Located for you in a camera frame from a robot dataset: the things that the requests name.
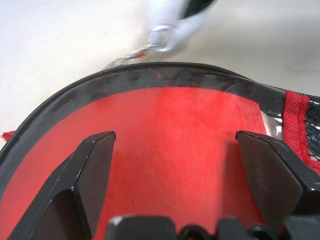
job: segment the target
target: red fabric lining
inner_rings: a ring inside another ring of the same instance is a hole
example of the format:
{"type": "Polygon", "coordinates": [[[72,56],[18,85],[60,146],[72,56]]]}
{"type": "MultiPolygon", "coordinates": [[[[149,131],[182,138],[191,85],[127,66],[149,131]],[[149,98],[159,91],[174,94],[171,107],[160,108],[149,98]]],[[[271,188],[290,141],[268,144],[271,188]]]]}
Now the red fabric lining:
{"type": "Polygon", "coordinates": [[[286,92],[286,102],[283,113],[283,136],[288,146],[307,164],[311,169],[320,174],[320,163],[313,161],[309,155],[306,112],[309,98],[307,96],[286,92]]]}
{"type": "Polygon", "coordinates": [[[0,200],[0,240],[79,142],[110,129],[117,140],[95,240],[118,215],[168,216],[177,231],[198,224],[212,232],[228,215],[247,227],[263,223],[235,139],[237,130],[266,133],[259,105],[217,90],[154,87],[93,101],[42,136],[0,200]]]}

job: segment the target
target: black plastic tab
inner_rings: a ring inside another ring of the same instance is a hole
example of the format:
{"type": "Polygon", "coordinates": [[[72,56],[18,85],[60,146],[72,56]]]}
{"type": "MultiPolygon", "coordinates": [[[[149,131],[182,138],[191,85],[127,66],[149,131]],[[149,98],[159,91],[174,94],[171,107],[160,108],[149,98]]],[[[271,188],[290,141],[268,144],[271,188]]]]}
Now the black plastic tab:
{"type": "Polygon", "coordinates": [[[110,220],[105,240],[176,240],[173,221],[164,216],[118,216],[110,220]]]}
{"type": "Polygon", "coordinates": [[[320,215],[290,216],[284,221],[281,240],[319,240],[320,215]]]}
{"type": "Polygon", "coordinates": [[[216,240],[251,240],[245,226],[235,217],[224,217],[216,228],[216,240]]]}
{"type": "Polygon", "coordinates": [[[238,131],[251,193],[266,223],[279,229],[289,214],[320,213],[320,177],[281,140],[238,131]]]}
{"type": "Polygon", "coordinates": [[[48,177],[10,240],[87,240],[96,232],[116,135],[89,136],[48,177]]]}

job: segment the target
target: black mesh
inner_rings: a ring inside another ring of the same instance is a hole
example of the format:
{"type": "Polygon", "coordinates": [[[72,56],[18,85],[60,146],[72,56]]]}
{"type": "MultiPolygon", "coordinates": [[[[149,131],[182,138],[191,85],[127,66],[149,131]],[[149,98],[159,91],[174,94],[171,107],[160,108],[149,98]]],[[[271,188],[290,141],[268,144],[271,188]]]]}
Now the black mesh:
{"type": "Polygon", "coordinates": [[[310,97],[305,126],[310,157],[320,162],[320,98],[318,97],[310,97]]]}

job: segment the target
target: red trim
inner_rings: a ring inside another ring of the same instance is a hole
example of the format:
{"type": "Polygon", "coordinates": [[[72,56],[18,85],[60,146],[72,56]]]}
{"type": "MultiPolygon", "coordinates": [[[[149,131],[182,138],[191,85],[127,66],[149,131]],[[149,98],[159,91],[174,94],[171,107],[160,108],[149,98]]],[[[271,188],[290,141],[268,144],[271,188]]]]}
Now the red trim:
{"type": "Polygon", "coordinates": [[[8,132],[4,132],[1,137],[8,142],[9,139],[12,137],[12,135],[15,133],[15,131],[8,131],[8,132]]]}
{"type": "Polygon", "coordinates": [[[311,160],[309,155],[305,123],[308,103],[309,98],[307,96],[293,91],[286,92],[286,102],[283,113],[283,136],[284,141],[304,163],[320,174],[320,163],[311,160]]]}

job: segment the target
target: white surface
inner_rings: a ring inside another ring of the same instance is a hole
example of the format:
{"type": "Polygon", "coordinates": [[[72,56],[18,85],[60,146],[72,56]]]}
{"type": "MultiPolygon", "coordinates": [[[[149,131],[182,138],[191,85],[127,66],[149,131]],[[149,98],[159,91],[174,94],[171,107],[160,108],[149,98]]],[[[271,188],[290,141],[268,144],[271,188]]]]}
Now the white surface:
{"type": "MultiPolygon", "coordinates": [[[[146,43],[145,12],[143,0],[0,0],[0,133],[146,43]]],[[[320,95],[319,26],[318,0],[219,0],[188,44],[148,60],[212,64],[320,95]]]]}

